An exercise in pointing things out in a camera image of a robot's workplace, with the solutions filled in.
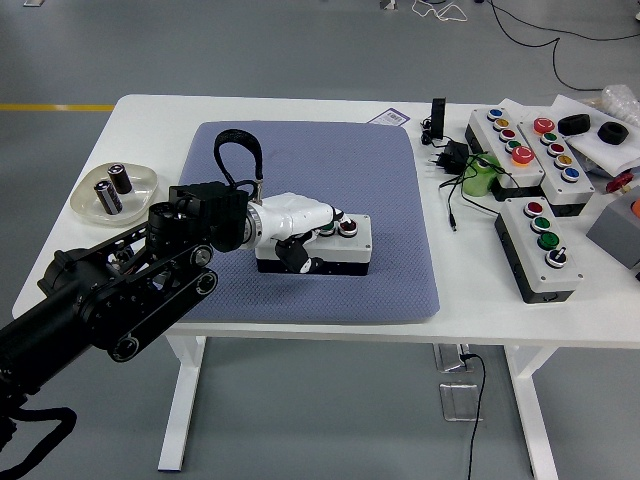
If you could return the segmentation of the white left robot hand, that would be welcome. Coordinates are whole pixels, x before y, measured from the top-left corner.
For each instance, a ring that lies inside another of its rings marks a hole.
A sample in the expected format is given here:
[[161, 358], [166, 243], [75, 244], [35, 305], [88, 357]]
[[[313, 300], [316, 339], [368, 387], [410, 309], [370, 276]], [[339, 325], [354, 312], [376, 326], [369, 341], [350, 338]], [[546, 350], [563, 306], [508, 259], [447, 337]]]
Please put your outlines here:
[[273, 246], [277, 258], [298, 274], [312, 273], [323, 264], [321, 258], [310, 257], [304, 245], [327, 225], [350, 221], [340, 209], [291, 192], [265, 198], [261, 204], [251, 202], [250, 206], [254, 220], [251, 248]]

